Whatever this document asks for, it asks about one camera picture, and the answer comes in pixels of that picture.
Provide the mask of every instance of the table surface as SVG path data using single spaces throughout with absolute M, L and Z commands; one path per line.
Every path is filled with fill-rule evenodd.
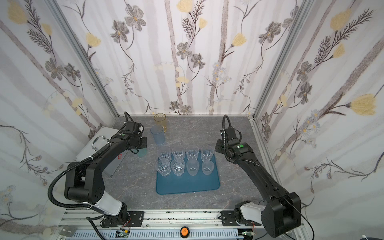
M 118 117 L 113 128 L 119 129 L 124 120 L 124 116 Z M 133 120 L 144 125 L 143 136 L 148 137 L 147 154 L 138 157 L 128 152 L 113 176 L 104 177 L 107 192 L 125 202 L 128 209 L 231 209 L 242 201 L 250 200 L 257 204 L 263 200 L 248 175 L 239 166 L 228 162 L 222 154 L 216 154 L 219 189 L 184 194 L 157 194 L 155 164 L 159 146 L 150 133 L 155 121 L 152 116 L 133 117 Z M 256 157 L 261 159 L 248 118 L 230 117 L 230 120 L 242 132 L 242 141 L 247 142 Z M 221 138 L 222 117 L 175 116 L 167 117 L 167 121 L 166 144 L 171 148 L 176 144 L 185 147 L 215 147 L 217 139 Z

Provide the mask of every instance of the blue cup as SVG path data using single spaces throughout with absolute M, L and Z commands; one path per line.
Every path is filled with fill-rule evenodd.
M 153 140 L 155 140 L 155 143 L 157 145 L 162 145 L 166 142 L 163 126 L 154 125 L 153 127 L 151 127 L 151 134 L 152 134 Z

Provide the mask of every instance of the glass cup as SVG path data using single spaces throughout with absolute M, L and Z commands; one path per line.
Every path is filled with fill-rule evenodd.
M 188 160 L 187 171 L 189 175 L 194 176 L 199 171 L 200 163 L 198 160 Z
M 156 170 L 163 176 L 166 177 L 170 174 L 170 164 L 168 158 L 163 158 L 157 161 Z
M 215 149 L 210 146 L 204 146 L 201 148 L 201 159 L 203 162 L 210 161 L 214 155 Z
M 188 160 L 197 160 L 199 156 L 199 148 L 194 145 L 188 146 L 185 153 L 187 154 Z
M 151 127 L 151 134 L 157 145 L 161 145 L 166 142 L 166 137 L 161 125 L 155 125 Z
M 185 162 L 183 158 L 175 158 L 170 163 L 170 166 L 172 168 L 173 173 L 176 176 L 181 176 L 184 173 L 185 169 Z
M 204 161 L 203 164 L 201 164 L 201 169 L 205 175 L 209 175 L 215 169 L 215 164 L 211 161 Z
M 164 132 L 167 131 L 167 116 L 164 113 L 156 114 L 153 119 L 157 125 L 163 126 Z
M 185 148 L 183 146 L 175 146 L 172 148 L 172 153 L 174 158 L 184 159 Z
M 157 151 L 157 156 L 159 157 L 159 159 L 168 158 L 169 162 L 170 162 L 172 159 L 170 153 L 171 153 L 171 151 L 170 151 L 170 148 L 168 146 L 161 146 L 160 149 Z

